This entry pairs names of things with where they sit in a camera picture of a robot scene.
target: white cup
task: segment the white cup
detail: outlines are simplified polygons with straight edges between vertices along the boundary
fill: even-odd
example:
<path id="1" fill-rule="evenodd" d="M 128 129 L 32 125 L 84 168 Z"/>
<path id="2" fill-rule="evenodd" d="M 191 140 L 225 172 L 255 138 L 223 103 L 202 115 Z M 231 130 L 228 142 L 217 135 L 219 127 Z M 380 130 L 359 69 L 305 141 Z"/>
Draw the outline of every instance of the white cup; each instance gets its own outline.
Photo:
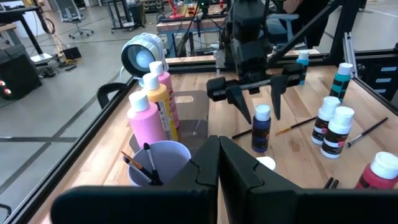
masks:
<path id="1" fill-rule="evenodd" d="M 167 184 L 176 176 L 191 159 L 191 154 L 187 147 L 175 141 L 159 141 L 150 145 L 150 153 L 154 160 L 155 168 L 163 184 Z M 133 157 L 138 163 L 152 172 L 148 153 L 140 149 Z M 133 186 L 141 187 L 149 185 L 137 171 L 131 167 L 127 170 L 130 183 Z"/>

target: workbench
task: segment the workbench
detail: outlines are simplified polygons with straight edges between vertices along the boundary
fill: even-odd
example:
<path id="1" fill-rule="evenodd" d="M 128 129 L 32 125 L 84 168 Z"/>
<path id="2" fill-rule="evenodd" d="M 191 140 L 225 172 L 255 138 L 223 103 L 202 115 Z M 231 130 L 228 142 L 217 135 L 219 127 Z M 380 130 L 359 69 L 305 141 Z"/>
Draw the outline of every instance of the workbench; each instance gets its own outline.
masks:
<path id="1" fill-rule="evenodd" d="M 219 5 L 210 5 L 209 6 L 209 15 L 213 15 L 219 13 L 222 9 L 220 9 Z M 156 26 L 156 30 L 160 35 L 166 35 L 167 37 L 167 48 L 170 49 L 170 58 L 176 57 L 175 47 L 178 43 L 174 43 L 175 35 L 178 33 L 186 33 L 189 28 L 189 24 L 191 21 L 175 21 L 175 22 L 161 22 Z M 216 19 L 202 19 L 200 21 L 200 32 L 214 32 L 219 31 L 219 27 L 223 27 L 224 18 L 216 18 Z M 195 33 L 198 30 L 198 23 L 192 22 L 191 27 L 189 28 L 189 33 Z"/>
<path id="2" fill-rule="evenodd" d="M 212 61 L 213 56 L 170 58 L 168 63 L 192 63 Z M 350 149 L 344 148 L 339 159 L 328 159 L 320 153 L 320 146 L 312 143 L 311 133 L 314 122 L 305 124 L 285 134 L 275 133 L 318 113 L 322 100 L 328 96 L 333 77 L 337 71 L 334 66 L 308 67 L 304 85 L 288 88 L 282 96 L 281 119 L 278 121 L 271 113 L 272 126 L 270 146 L 265 154 L 256 153 L 251 149 L 251 135 L 243 136 L 235 142 L 254 157 L 270 156 L 276 161 L 275 172 L 303 188 L 322 188 L 329 177 L 340 180 L 338 188 L 352 189 L 366 164 L 373 160 L 379 151 L 398 154 L 398 118 L 385 106 L 371 96 L 355 81 L 351 81 L 343 106 L 355 110 L 353 128 L 349 138 L 368 129 L 384 117 L 388 121 L 358 141 Z M 237 78 L 235 73 L 223 73 L 227 79 Z M 172 75 L 174 92 L 206 91 L 206 82 L 219 77 L 215 72 L 188 73 Z M 129 94 L 140 89 L 137 83 L 129 90 Z M 259 104 L 271 103 L 271 88 L 261 87 L 260 94 L 244 97 L 251 114 Z M 62 192 L 80 185 L 130 185 L 127 177 L 127 165 L 121 159 L 121 151 L 131 156 L 134 153 L 129 145 L 133 130 L 129 125 L 127 111 L 131 107 L 127 94 L 100 130 L 94 135 L 85 150 L 74 162 L 63 179 L 58 183 L 45 203 L 42 204 L 32 223 L 50 223 L 48 216 L 53 200 Z M 232 136 L 251 128 L 242 114 L 226 101 L 212 102 L 209 100 L 208 135 Z M 218 223 L 228 223 L 221 190 L 219 188 Z"/>
<path id="3" fill-rule="evenodd" d="M 4 26 L 0 26 L 0 32 L 6 32 L 10 37 L 12 43 L 14 45 L 21 44 L 17 34 L 15 33 L 16 25 L 15 24 L 6 24 Z"/>

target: black metal frame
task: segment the black metal frame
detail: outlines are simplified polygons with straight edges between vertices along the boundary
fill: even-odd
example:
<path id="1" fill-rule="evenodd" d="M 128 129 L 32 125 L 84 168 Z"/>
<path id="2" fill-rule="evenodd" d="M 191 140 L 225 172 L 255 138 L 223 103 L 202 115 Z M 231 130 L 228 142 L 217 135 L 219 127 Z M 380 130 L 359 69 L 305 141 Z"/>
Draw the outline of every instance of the black metal frame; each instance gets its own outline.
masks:
<path id="1" fill-rule="evenodd" d="M 317 54 L 310 56 L 310 66 L 325 66 L 325 65 L 338 65 L 343 62 L 343 36 L 345 32 L 351 32 L 352 26 L 354 24 L 355 16 L 348 15 L 353 13 L 356 15 L 359 8 L 360 0 L 332 0 L 330 5 L 336 9 L 340 4 L 343 5 L 341 11 L 341 16 L 339 18 L 338 27 L 335 32 L 335 38 L 333 45 L 331 47 L 330 54 Z M 307 25 L 304 29 L 308 27 L 313 27 L 312 24 Z M 306 32 L 299 32 L 298 35 L 305 36 Z M 294 40 L 299 40 L 299 38 L 293 38 L 288 46 L 292 48 L 295 43 Z M 289 49 L 287 47 L 282 48 L 281 53 L 284 55 Z M 270 68 L 280 68 L 284 65 L 295 63 L 297 56 L 285 56 L 280 58 L 278 61 L 273 61 L 270 58 L 271 66 Z M 364 51 L 356 52 L 357 63 L 369 63 L 386 60 L 398 60 L 397 52 L 393 50 L 374 50 L 374 51 Z M 200 73 L 200 72 L 215 72 L 216 62 L 193 62 L 193 63 L 175 63 L 170 64 L 169 72 L 172 74 L 181 73 Z M 389 108 L 393 113 L 398 115 L 397 109 L 394 108 L 390 102 L 386 101 L 381 95 L 375 93 L 367 84 L 363 81 L 354 79 L 361 87 L 368 91 L 372 96 Z M 96 119 L 89 125 L 86 131 L 78 138 L 74 143 L 70 151 L 63 156 L 63 158 L 57 163 L 57 165 L 50 171 L 50 173 L 45 177 L 43 181 L 31 192 L 31 194 L 23 201 L 23 203 L 18 207 L 18 209 L 6 220 L 6 223 L 27 223 L 39 209 L 39 207 L 46 201 L 47 197 L 51 194 L 52 190 L 57 186 L 57 184 L 62 180 L 64 175 L 68 172 L 69 168 L 78 159 L 80 154 L 85 150 L 85 147 L 90 143 L 90 141 L 95 137 L 96 133 L 101 129 L 102 125 L 111 116 L 113 111 L 120 104 L 122 99 L 128 94 L 130 89 L 135 85 L 136 80 L 130 79 L 127 83 L 127 88 L 121 90 L 115 98 L 113 98 L 102 110 L 102 112 L 96 117 Z"/>

